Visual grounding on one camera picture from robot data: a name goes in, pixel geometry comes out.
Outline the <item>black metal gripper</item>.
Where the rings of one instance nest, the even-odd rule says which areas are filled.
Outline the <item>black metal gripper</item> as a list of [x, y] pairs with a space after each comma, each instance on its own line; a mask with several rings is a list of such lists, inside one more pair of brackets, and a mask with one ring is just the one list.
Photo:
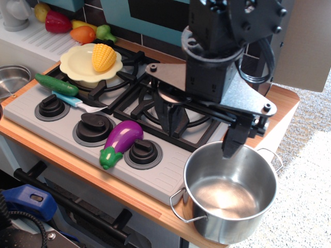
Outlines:
[[188, 108], [229, 124], [222, 142], [223, 157], [231, 158], [249, 137], [264, 135], [276, 106], [252, 88], [237, 70], [240, 56], [188, 56], [184, 64], [149, 64], [155, 111], [172, 136]]

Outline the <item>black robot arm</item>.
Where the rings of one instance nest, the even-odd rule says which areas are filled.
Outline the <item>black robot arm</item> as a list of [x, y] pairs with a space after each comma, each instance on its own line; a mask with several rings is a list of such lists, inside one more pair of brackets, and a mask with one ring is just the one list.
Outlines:
[[[181, 37], [186, 62], [146, 68], [162, 129], [172, 136], [184, 109], [225, 122], [224, 158], [236, 154], [247, 138], [264, 135], [277, 108], [253, 86], [274, 74], [268, 37], [281, 32], [286, 13], [278, 1], [191, 1]], [[244, 51], [254, 42], [267, 65], [261, 77], [242, 71]]]

